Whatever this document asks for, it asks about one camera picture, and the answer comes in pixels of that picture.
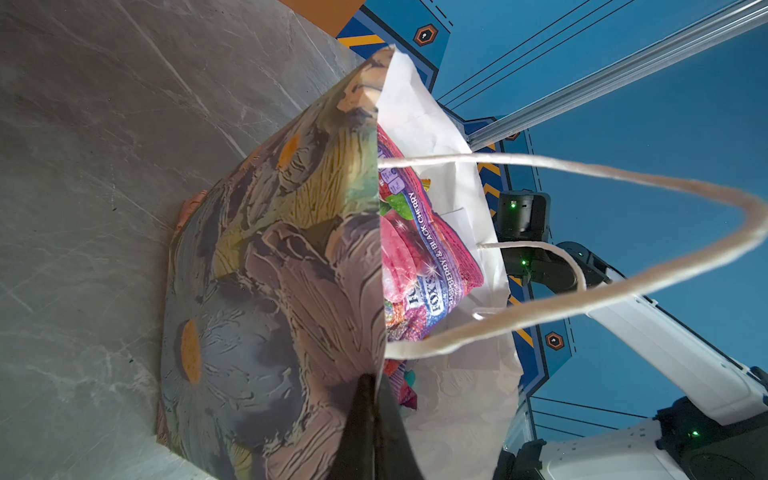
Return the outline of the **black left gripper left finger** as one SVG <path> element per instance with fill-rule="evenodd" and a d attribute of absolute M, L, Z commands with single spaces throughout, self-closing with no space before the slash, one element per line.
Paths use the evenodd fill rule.
<path fill-rule="evenodd" d="M 375 478 L 376 379 L 362 375 L 357 384 L 329 480 L 372 480 Z"/>

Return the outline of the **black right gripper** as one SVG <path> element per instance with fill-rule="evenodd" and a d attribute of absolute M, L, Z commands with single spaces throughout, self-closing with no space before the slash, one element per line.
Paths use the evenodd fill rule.
<path fill-rule="evenodd" d="M 548 242 L 550 203 L 550 196 L 542 192 L 501 192 L 495 217 L 498 240 Z"/>

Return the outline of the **right aluminium corner post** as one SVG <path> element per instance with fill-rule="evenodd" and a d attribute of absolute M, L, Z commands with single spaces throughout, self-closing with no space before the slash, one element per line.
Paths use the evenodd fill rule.
<path fill-rule="evenodd" d="M 470 134 L 478 151 L 767 23 L 765 1 L 737 1 Z"/>

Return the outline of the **red snack packet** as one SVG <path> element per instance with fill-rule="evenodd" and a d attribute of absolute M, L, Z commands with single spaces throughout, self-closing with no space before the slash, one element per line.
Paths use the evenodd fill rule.
<path fill-rule="evenodd" d="M 408 369 L 405 361 L 388 359 L 384 364 L 392 392 L 400 406 L 411 410 L 418 409 L 418 395 L 413 389 L 415 373 Z"/>

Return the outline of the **floral paper gift bag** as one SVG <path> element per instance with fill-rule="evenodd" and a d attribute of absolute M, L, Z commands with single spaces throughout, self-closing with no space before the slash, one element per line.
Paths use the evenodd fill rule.
<path fill-rule="evenodd" d="M 483 160 L 410 58 L 386 47 L 186 203 L 169 250 L 159 440 L 217 479 L 328 479 L 359 378 L 375 377 L 376 400 L 385 361 L 401 360 L 415 373 L 418 409 L 396 403 L 423 479 L 493 479 L 520 408 L 514 331 L 650 298 L 767 236 L 765 202 L 736 189 L 492 155 L 494 163 L 655 186 L 744 212 L 743 226 L 723 240 L 588 288 L 563 249 L 498 240 L 476 170 Z M 390 342 L 378 179 L 383 168 L 405 167 L 484 283 L 422 340 Z M 513 276 L 503 254 L 524 247 L 566 260 L 576 290 L 555 294 Z"/>

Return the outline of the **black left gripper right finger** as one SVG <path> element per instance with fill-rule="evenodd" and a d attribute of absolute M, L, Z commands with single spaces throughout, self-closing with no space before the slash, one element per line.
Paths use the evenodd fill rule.
<path fill-rule="evenodd" d="M 375 410 L 374 478 L 422 480 L 390 381 L 379 384 Z"/>

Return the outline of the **purple Fox's berries candy bag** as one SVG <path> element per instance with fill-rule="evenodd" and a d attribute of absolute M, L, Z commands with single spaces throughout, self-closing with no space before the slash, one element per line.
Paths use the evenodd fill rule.
<path fill-rule="evenodd" d="M 388 340 L 420 341 L 484 276 L 412 168 L 383 168 L 378 182 Z"/>

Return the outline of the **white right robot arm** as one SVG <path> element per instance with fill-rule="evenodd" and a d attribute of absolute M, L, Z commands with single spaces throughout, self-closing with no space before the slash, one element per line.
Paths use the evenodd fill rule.
<path fill-rule="evenodd" d="M 544 193 L 502 192 L 499 240 L 549 240 L 549 204 Z M 555 246 L 574 260 L 588 288 L 626 278 L 579 243 Z M 513 276 L 555 294 L 576 290 L 566 260 L 534 250 L 543 248 L 503 254 Z M 526 442 L 516 454 L 500 454 L 493 479 L 767 479 L 767 372 L 737 362 L 644 295 L 586 315 L 685 396 L 628 429 L 570 443 Z"/>

